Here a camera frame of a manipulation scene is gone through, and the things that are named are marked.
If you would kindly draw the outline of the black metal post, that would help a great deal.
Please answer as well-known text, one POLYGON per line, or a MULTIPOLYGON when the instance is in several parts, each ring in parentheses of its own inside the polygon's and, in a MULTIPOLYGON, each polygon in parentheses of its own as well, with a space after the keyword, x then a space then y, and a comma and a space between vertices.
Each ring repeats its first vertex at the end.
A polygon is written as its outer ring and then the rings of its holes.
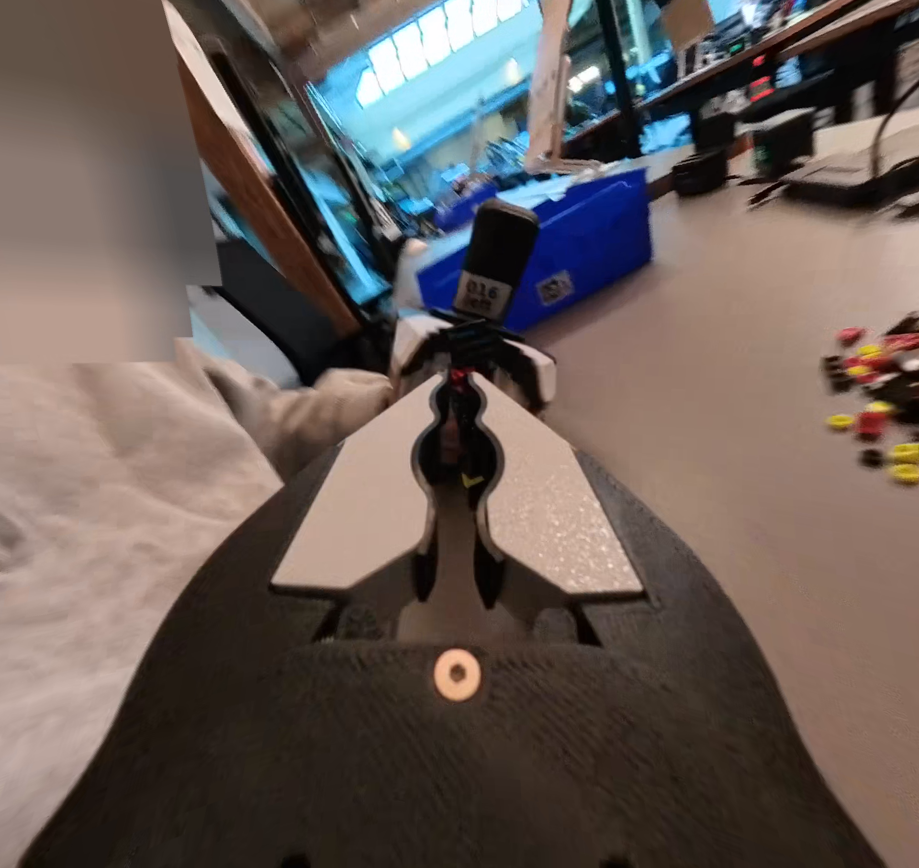
POLYGON ((614 0, 594 0, 606 61, 614 88, 616 110, 581 132, 578 143, 595 153, 616 153, 606 161, 641 157, 639 118, 628 83, 614 0))

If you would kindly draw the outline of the brown board sign stand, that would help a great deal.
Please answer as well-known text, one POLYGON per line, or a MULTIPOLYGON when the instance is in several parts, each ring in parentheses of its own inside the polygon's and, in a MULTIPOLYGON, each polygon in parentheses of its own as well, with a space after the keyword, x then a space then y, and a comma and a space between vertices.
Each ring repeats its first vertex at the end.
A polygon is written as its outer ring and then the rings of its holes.
POLYGON ((561 152, 570 59, 564 52, 573 0, 540 0, 542 27, 527 98, 528 144, 523 165, 531 175, 578 175, 598 169, 592 160, 561 152))

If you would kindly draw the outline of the small black device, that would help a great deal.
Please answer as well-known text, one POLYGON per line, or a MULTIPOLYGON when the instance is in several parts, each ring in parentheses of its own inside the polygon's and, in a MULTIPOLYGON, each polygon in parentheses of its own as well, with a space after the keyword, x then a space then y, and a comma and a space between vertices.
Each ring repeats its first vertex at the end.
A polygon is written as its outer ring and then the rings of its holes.
POLYGON ((673 164, 671 190, 683 199, 707 195, 723 188, 729 175, 727 149, 696 152, 673 164))
POLYGON ((734 113, 690 114, 690 129, 695 153, 702 155, 728 151, 736 139, 737 118, 734 113))

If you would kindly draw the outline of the black lego car assembly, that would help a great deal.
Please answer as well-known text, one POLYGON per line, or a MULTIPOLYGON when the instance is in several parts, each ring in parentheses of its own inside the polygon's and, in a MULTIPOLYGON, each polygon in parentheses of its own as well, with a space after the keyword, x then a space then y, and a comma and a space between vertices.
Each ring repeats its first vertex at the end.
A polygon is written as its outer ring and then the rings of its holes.
POLYGON ((497 448, 480 425, 484 396, 473 382, 478 368, 452 366, 437 392, 436 484, 458 485, 469 510, 477 510, 498 468, 497 448))

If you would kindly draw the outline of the blue plastic bin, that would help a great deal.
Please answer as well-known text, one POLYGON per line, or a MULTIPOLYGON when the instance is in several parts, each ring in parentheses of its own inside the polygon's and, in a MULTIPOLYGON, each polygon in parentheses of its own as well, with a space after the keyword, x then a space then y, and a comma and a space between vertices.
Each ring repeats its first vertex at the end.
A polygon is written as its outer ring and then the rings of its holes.
MULTIPOLYGON (((574 187, 534 210, 539 233, 505 321, 522 333, 645 267, 652 257, 646 171, 574 187)), ((424 307, 449 308, 469 242, 421 268, 424 307)))

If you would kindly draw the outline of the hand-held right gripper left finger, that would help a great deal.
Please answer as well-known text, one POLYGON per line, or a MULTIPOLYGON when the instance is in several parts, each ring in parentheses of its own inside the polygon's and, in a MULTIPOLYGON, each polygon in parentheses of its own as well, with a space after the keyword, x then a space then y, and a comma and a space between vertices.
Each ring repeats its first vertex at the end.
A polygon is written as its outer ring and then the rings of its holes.
POLYGON ((439 426, 446 381, 430 377, 343 441, 272 589, 368 606, 426 598, 436 510, 420 450, 439 426))

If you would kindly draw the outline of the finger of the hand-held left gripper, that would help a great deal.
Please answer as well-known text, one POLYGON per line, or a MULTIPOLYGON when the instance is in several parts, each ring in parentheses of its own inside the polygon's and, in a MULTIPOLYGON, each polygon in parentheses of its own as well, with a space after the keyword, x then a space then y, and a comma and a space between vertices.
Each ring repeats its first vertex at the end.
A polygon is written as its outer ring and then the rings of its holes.
POLYGON ((432 315, 402 315, 392 342, 392 391, 403 398, 446 367, 446 357, 432 350, 437 337, 450 328, 448 320, 432 315))
POLYGON ((516 338, 499 337, 495 386, 534 416, 543 416, 557 394, 557 361, 516 338))

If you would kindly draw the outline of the pile of lego pieces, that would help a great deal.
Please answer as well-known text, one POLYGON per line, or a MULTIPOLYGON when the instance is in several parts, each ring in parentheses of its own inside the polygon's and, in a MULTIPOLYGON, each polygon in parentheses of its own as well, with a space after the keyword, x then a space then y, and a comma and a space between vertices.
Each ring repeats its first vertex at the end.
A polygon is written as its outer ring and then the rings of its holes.
POLYGON ((821 356, 821 378, 847 407, 824 425, 849 436, 856 461, 902 488, 918 486, 918 313, 912 310, 880 331, 838 330, 821 356))

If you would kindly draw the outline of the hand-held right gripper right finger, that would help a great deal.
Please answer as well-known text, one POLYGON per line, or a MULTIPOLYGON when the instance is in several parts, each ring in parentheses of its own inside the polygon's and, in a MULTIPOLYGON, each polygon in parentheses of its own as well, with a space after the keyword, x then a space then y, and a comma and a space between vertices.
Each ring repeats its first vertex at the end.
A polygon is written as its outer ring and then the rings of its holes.
POLYGON ((475 508, 473 571, 485 607, 533 623, 545 609, 643 598, 576 450, 480 373, 468 381, 473 430, 494 459, 475 508))

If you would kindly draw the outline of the white paper sheets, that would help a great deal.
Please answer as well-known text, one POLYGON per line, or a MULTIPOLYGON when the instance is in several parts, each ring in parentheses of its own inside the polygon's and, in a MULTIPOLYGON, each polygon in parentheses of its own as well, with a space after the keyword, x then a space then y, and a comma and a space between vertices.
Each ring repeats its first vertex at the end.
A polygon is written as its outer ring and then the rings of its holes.
POLYGON ((603 180, 616 168, 615 163, 591 163, 587 169, 552 175, 546 180, 532 180, 517 188, 499 192, 495 197, 514 206, 534 211, 537 206, 544 203, 559 202, 574 187, 603 180))

